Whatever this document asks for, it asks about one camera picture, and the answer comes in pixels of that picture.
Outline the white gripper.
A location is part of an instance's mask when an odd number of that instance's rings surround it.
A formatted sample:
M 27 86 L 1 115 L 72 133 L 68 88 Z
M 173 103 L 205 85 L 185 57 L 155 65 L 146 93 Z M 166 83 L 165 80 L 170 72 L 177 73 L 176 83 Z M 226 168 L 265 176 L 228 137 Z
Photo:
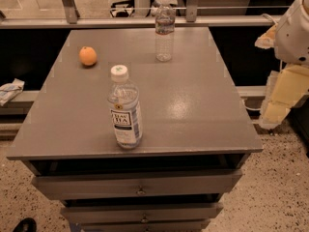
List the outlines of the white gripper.
M 288 64 L 282 71 L 272 71 L 267 79 L 259 125 L 266 130 L 279 126 L 291 109 L 309 90 L 309 0 L 295 0 L 278 25 L 260 36 L 255 46 L 274 48 L 275 56 Z

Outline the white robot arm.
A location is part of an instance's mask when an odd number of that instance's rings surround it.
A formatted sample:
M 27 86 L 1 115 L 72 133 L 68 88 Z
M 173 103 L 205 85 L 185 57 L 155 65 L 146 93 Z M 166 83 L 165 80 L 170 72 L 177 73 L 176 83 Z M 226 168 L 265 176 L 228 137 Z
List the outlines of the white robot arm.
M 267 78 L 259 125 L 279 126 L 309 90 L 309 0 L 295 0 L 281 19 L 260 36 L 258 48 L 273 48 L 280 64 Z

